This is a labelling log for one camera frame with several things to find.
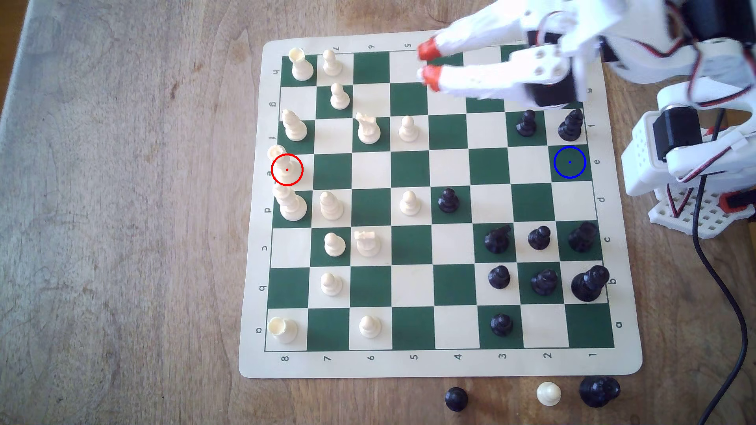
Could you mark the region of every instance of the white chess piece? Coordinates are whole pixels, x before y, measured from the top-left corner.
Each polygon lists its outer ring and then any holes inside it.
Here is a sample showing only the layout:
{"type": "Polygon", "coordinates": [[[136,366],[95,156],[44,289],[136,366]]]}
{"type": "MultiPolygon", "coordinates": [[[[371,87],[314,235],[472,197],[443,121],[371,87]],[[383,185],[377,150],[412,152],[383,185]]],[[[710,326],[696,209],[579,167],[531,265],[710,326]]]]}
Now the white chess piece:
{"type": "Polygon", "coordinates": [[[544,382],[535,390],[535,396],[544,406],[553,406],[562,399],[562,390],[553,382],[544,382]]]}
{"type": "Polygon", "coordinates": [[[341,73],[342,64],[336,59],[333,50],[327,49],[323,52],[323,71],[328,76],[337,76],[341,73]]]}
{"type": "Polygon", "coordinates": [[[360,320],[360,333],[365,338],[375,338],[380,333],[380,319],[374,316],[364,316],[360,320]]]}
{"type": "Polygon", "coordinates": [[[373,144],[380,138],[380,127],[376,124],[374,116],[367,116],[357,112],[355,119],[360,123],[357,129],[357,137],[365,144],[373,144]]]}
{"type": "Polygon", "coordinates": [[[356,231],[355,244],[362,256],[372,257],[380,251],[380,239],[374,231],[356,231]]]}
{"type": "Polygon", "coordinates": [[[339,110],[349,106],[349,95],[344,92],[344,86],[338,82],[331,85],[331,106],[339,110]]]}
{"type": "Polygon", "coordinates": [[[321,289],[328,296],[336,296],[341,292],[343,282],[340,277],[331,273],[323,273],[321,276],[321,289]]]}
{"type": "Polygon", "coordinates": [[[344,204],[329,191],[321,194],[321,213],[326,220],[338,220],[344,213],[344,204]]]}
{"type": "Polygon", "coordinates": [[[289,186],[274,183],[273,196],[280,205],[281,216],[286,220],[295,222],[307,213],[307,203],[289,186]]]}
{"type": "Polygon", "coordinates": [[[312,64],[305,59],[305,51],[295,47],[289,50],[289,60],[291,60],[291,75],[299,81],[307,81],[312,76],[315,69],[312,64]]]}
{"type": "Polygon", "coordinates": [[[268,322],[268,332],[279,343],[288,344],[296,338],[296,322],[285,318],[272,318],[268,322]]]}
{"type": "Polygon", "coordinates": [[[332,257],[340,256],[346,250],[346,242],[338,234],[333,232],[326,234],[325,237],[326,254],[332,257]]]}
{"type": "Polygon", "coordinates": [[[401,119],[399,138],[403,141],[414,141],[420,134],[420,129],[415,126],[415,119],[407,115],[401,119]]]}
{"type": "Polygon", "coordinates": [[[414,216],[420,211],[422,203],[413,191],[406,191],[401,195],[401,201],[399,202],[399,210],[408,216],[414,216]]]}
{"type": "Polygon", "coordinates": [[[307,135],[307,126],[292,111],[284,109],[281,112],[283,127],[286,129],[286,137],[291,141],[300,141],[307,135]]]}

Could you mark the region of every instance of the white square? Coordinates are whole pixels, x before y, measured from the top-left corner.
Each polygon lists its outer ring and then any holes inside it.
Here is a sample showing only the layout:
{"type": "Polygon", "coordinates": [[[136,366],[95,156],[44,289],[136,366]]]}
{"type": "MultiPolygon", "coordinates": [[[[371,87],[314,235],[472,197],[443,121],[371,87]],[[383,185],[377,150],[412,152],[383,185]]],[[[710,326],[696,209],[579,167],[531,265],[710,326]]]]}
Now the white square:
{"type": "Polygon", "coordinates": [[[548,146],[508,147],[507,153],[510,159],[510,183],[551,182],[548,146]]]}
{"type": "Polygon", "coordinates": [[[350,154],[352,152],[352,118],[315,120],[316,154],[350,154]]]}
{"type": "Polygon", "coordinates": [[[275,228],[271,268],[309,267],[311,228],[275,228]]]}
{"type": "Polygon", "coordinates": [[[293,320],[296,323],[296,337],[288,344],[279,343],[265,329],[265,351],[305,351],[307,349],[307,309],[269,309],[268,321],[272,318],[293,320]]]}
{"type": "Polygon", "coordinates": [[[349,309],[349,349],[391,349],[391,307],[352,307],[349,309]],[[380,333],[375,338],[366,338],[360,332],[360,320],[364,316],[380,320],[380,333]]]}
{"type": "Polygon", "coordinates": [[[525,348],[569,347],[564,304],[522,305],[520,314],[525,348]]]}
{"type": "Polygon", "coordinates": [[[513,222],[512,186],[470,186],[470,208],[472,210],[473,223],[513,222]]]}
{"type": "Polygon", "coordinates": [[[437,349],[479,349],[478,306],[435,306],[437,349]]]}
{"type": "Polygon", "coordinates": [[[278,120],[284,109],[294,112],[299,119],[315,119],[315,104],[318,88],[308,87],[281,87],[280,108],[278,120]]]}
{"type": "Polygon", "coordinates": [[[391,187],[391,152],[352,154],[352,189],[391,187]]]}
{"type": "Polygon", "coordinates": [[[391,116],[389,83],[355,84],[352,86],[352,112],[367,116],[391,116]]]}
{"type": "Polygon", "coordinates": [[[558,181],[551,184],[554,219],[558,222],[596,219],[592,181],[558,181]]]}
{"type": "Polygon", "coordinates": [[[431,208],[435,205],[431,203],[430,188],[391,188],[391,225],[392,226],[417,226],[431,224],[431,208]],[[408,216],[399,209],[401,197],[406,191],[413,191],[415,197],[420,201],[420,211],[414,216],[408,216]]]}
{"type": "Polygon", "coordinates": [[[475,245],[472,235],[472,223],[431,225],[433,264],[473,264],[475,245]]]}
{"type": "Polygon", "coordinates": [[[479,306],[517,306],[519,301],[519,281],[516,262],[478,262],[475,264],[475,292],[479,306]],[[496,289],[488,283],[488,273],[494,267],[504,265],[510,271],[510,284],[496,289]]]}
{"type": "Polygon", "coordinates": [[[467,149],[438,149],[428,153],[431,186],[467,186],[470,162],[467,149]]]}
{"type": "Polygon", "coordinates": [[[392,265],[391,305],[394,307],[433,306],[433,265],[392,265]]]}
{"type": "Polygon", "coordinates": [[[506,147],[507,114],[482,112],[467,115],[467,147],[506,147]]]}

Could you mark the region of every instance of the green square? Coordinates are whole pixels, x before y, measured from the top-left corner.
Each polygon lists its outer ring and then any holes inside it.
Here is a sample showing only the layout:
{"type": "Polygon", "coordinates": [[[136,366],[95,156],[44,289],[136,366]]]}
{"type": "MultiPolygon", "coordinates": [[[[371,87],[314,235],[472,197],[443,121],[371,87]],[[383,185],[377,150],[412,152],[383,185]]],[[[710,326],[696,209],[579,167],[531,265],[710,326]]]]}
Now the green square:
{"type": "Polygon", "coordinates": [[[544,112],[535,111],[535,133],[530,137],[523,137],[517,132],[517,122],[522,118],[522,111],[507,112],[507,146],[546,146],[546,132],[555,132],[556,129],[547,129],[544,121],[544,112]]]}
{"type": "Polygon", "coordinates": [[[551,183],[512,185],[512,210],[516,222],[554,221],[551,183]]]}
{"type": "Polygon", "coordinates": [[[387,51],[355,53],[355,84],[373,84],[389,80],[387,51]]]}
{"type": "Polygon", "coordinates": [[[332,107],[330,104],[330,86],[318,86],[317,94],[315,95],[315,118],[352,118],[352,87],[350,85],[345,85],[344,92],[349,95],[349,105],[344,109],[339,110],[332,107]]]}
{"type": "Polygon", "coordinates": [[[352,230],[350,228],[312,228],[310,237],[310,267],[330,267],[335,265],[349,265],[350,244],[352,230]],[[326,254],[326,234],[338,234],[346,244],[344,253],[337,257],[326,254]]]}
{"type": "Polygon", "coordinates": [[[352,307],[391,307],[391,266],[352,267],[349,302],[352,307]]]}
{"type": "Polygon", "coordinates": [[[270,144],[280,144],[286,149],[287,154],[307,155],[314,152],[315,146],[315,120],[303,119],[302,122],[307,127],[307,135],[300,141],[291,141],[286,136],[286,129],[282,121],[278,122],[278,141],[270,141],[270,144]]]}
{"type": "Polygon", "coordinates": [[[478,335],[480,349],[521,349],[525,348],[522,341],[522,313],[519,306],[478,306],[478,335]],[[512,333],[499,337],[491,330],[491,319],[497,314],[508,315],[512,319],[512,333]]]}
{"type": "Polygon", "coordinates": [[[268,281],[269,309],[306,309],[310,269],[271,268],[268,281]]]}
{"type": "Polygon", "coordinates": [[[470,223],[473,222],[473,210],[470,207],[470,186],[439,186],[430,188],[430,208],[431,223],[434,225],[446,225],[449,223],[470,223]],[[454,212],[443,212],[438,208],[437,199],[441,197],[445,188],[454,189],[454,193],[460,199],[460,207],[454,212]]]}
{"type": "Polygon", "coordinates": [[[430,186],[430,163],[427,150],[391,152],[391,187],[430,186]]]}
{"type": "MultiPolygon", "coordinates": [[[[585,220],[592,222],[596,226],[599,225],[597,220],[585,220]]],[[[572,249],[567,242],[569,234],[578,228],[582,221],[577,222],[556,222],[556,238],[559,241],[559,259],[561,261],[592,261],[603,260],[601,253],[601,228],[599,228],[596,234],[596,240],[593,241],[593,245],[585,253],[579,253],[572,249]]]]}
{"type": "Polygon", "coordinates": [[[614,348],[609,304],[566,304],[569,348],[614,348]]]}
{"type": "Polygon", "coordinates": [[[505,147],[470,149],[469,164],[471,185],[510,182],[510,160],[505,147]]]}
{"type": "Polygon", "coordinates": [[[475,266],[444,264],[433,266],[433,296],[436,306],[474,306],[475,266]]]}
{"type": "Polygon", "coordinates": [[[520,304],[562,304],[565,302],[562,293],[562,269],[558,262],[519,262],[517,263],[517,279],[519,280],[520,304]],[[531,279],[547,268],[556,272],[556,289],[551,295],[538,295],[531,286],[531,279]]]}
{"type": "Polygon", "coordinates": [[[515,250],[515,235],[512,223],[479,223],[472,225],[472,240],[475,242],[475,262],[516,262],[517,254],[515,250]],[[487,250],[483,244],[485,235],[495,228],[502,228],[505,225],[510,226],[510,246],[501,254],[494,254],[487,250]]]}
{"type": "Polygon", "coordinates": [[[392,226],[391,263],[433,263],[430,226],[392,226]]]}
{"type": "Polygon", "coordinates": [[[390,226],[391,189],[352,191],[352,226],[390,226]]]}
{"type": "Polygon", "coordinates": [[[316,191],[352,188],[352,155],[315,155],[312,187],[316,191]]]}
{"type": "Polygon", "coordinates": [[[349,309],[309,309],[307,351],[348,351],[349,309]]]}
{"type": "Polygon", "coordinates": [[[360,123],[356,119],[352,120],[352,152],[388,152],[391,150],[391,119],[387,116],[379,116],[376,118],[376,124],[380,129],[380,137],[373,144],[366,144],[360,141],[357,136],[357,130],[360,128],[360,123]]]}
{"type": "Polygon", "coordinates": [[[428,88],[421,82],[391,84],[391,115],[428,115],[428,88]]]}
{"type": "Polygon", "coordinates": [[[281,58],[281,87],[315,85],[318,80],[318,56],[316,54],[306,54],[305,60],[312,64],[312,76],[305,81],[299,81],[291,73],[292,64],[289,57],[283,56],[281,58]]]}
{"type": "Polygon", "coordinates": [[[433,307],[394,307],[391,314],[392,350],[435,349],[433,307]]]}
{"type": "Polygon", "coordinates": [[[467,149],[467,115],[428,116],[431,149],[467,149]]]}
{"type": "Polygon", "coordinates": [[[551,181],[589,181],[592,178],[587,144],[549,146],[549,161],[551,181]]]}

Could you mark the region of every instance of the captured chess piece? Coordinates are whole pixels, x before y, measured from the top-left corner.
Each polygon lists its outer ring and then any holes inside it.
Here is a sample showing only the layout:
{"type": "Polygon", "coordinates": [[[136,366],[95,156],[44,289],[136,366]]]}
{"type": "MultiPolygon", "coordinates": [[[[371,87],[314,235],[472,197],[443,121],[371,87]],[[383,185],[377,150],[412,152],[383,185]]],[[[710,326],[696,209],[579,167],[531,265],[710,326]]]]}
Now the captured chess piece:
{"type": "Polygon", "coordinates": [[[572,278],[572,293],[580,301],[591,302],[601,295],[606,282],[609,282],[609,270],[603,265],[595,265],[572,278]]]}
{"type": "Polygon", "coordinates": [[[619,382],[610,377],[585,377],[579,391],[586,405],[602,408],[619,397],[619,382]]]}
{"type": "Polygon", "coordinates": [[[583,131],[583,112],[579,109],[571,110],[564,122],[559,124],[556,132],[564,141],[576,141],[583,131]]]}

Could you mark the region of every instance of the white pawn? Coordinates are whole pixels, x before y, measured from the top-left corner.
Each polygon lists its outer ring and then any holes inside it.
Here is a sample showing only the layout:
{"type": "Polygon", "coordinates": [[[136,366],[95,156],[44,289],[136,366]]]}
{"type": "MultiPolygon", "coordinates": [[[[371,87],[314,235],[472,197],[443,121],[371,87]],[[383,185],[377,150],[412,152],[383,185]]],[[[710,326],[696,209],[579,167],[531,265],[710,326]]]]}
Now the white pawn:
{"type": "Polygon", "coordinates": [[[338,82],[331,85],[331,106],[339,110],[349,106],[349,95],[344,92],[344,86],[338,82]]]}
{"type": "Polygon", "coordinates": [[[399,127],[399,138],[403,141],[414,141],[420,133],[420,129],[415,126],[415,120],[407,115],[401,119],[399,127]]]}
{"type": "Polygon", "coordinates": [[[289,50],[289,60],[291,60],[291,75],[299,81],[307,81],[315,72],[312,64],[305,59],[305,51],[295,47],[289,50]]]}
{"type": "Polygon", "coordinates": [[[414,216],[420,211],[420,200],[417,199],[413,191],[406,191],[401,195],[399,210],[408,216],[414,216]]]}
{"type": "Polygon", "coordinates": [[[321,214],[326,220],[338,220],[344,213],[344,204],[336,198],[336,195],[325,191],[321,194],[321,214]]]}
{"type": "Polygon", "coordinates": [[[283,127],[286,129],[286,137],[291,141],[300,141],[307,135],[307,126],[292,111],[284,109],[281,112],[283,127]]]}
{"type": "Polygon", "coordinates": [[[332,257],[340,256],[346,250],[346,242],[338,234],[333,232],[326,234],[325,237],[326,254],[332,257]]]}
{"type": "Polygon", "coordinates": [[[323,52],[323,71],[328,76],[337,76],[341,73],[342,65],[333,50],[327,49],[323,52]]]}
{"type": "Polygon", "coordinates": [[[295,222],[307,213],[307,203],[289,186],[274,183],[273,196],[280,205],[281,216],[286,220],[295,222]]]}
{"type": "Polygon", "coordinates": [[[380,333],[380,319],[374,316],[364,316],[360,320],[360,333],[365,338],[375,338],[380,333]]]}

